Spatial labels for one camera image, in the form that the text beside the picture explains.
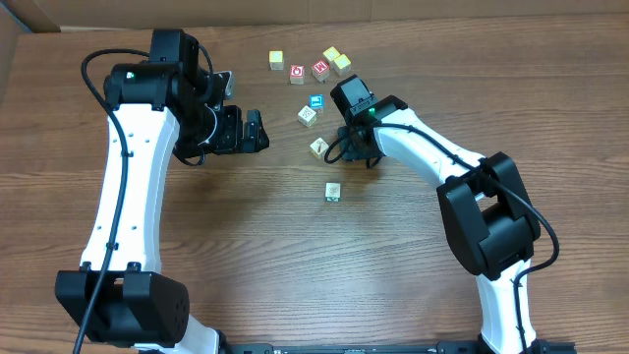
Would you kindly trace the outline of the natural block letter X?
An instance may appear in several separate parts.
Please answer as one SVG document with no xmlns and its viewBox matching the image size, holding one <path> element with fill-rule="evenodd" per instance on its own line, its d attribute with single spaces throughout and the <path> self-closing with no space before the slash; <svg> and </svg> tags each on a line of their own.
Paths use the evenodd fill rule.
<svg viewBox="0 0 629 354">
<path fill-rule="evenodd" d="M 329 145 L 323 138 L 317 138 L 310 144 L 310 152 L 317 159 L 323 159 L 328 149 Z"/>
</svg>

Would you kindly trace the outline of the natural block swirl picture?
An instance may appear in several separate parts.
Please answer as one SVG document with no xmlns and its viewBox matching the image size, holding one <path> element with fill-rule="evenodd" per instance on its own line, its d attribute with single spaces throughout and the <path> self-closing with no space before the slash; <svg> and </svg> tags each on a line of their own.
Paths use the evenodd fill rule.
<svg viewBox="0 0 629 354">
<path fill-rule="evenodd" d="M 339 202 L 341 198 L 341 185 L 339 183 L 327 183 L 325 185 L 324 196 L 327 202 Z"/>
</svg>

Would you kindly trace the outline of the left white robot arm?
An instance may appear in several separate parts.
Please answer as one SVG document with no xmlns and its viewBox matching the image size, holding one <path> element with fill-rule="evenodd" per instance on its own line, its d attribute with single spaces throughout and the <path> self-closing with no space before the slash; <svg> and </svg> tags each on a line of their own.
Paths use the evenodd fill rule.
<svg viewBox="0 0 629 354">
<path fill-rule="evenodd" d="M 229 103 L 232 74 L 181 29 L 157 29 L 136 64 L 118 64 L 96 98 L 108 154 L 92 232 L 75 270 L 55 281 L 59 303 L 86 341 L 142 353 L 227 353 L 225 335 L 196 320 L 187 287 L 165 276 L 160 218 L 171 159 L 200 166 L 210 154 L 269 145 L 259 111 Z"/>
</svg>

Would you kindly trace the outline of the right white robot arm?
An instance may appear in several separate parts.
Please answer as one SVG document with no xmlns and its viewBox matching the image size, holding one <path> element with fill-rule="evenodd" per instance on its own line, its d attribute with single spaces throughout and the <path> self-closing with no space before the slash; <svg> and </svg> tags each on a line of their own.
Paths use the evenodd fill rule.
<svg viewBox="0 0 629 354">
<path fill-rule="evenodd" d="M 541 228 L 513 160 L 451 143 L 394 95 L 377 99 L 356 75 L 330 96 L 345 120 L 346 160 L 392 157 L 435 187 L 446 241 L 477 281 L 482 353 L 541 353 L 529 316 L 528 274 Z"/>
</svg>

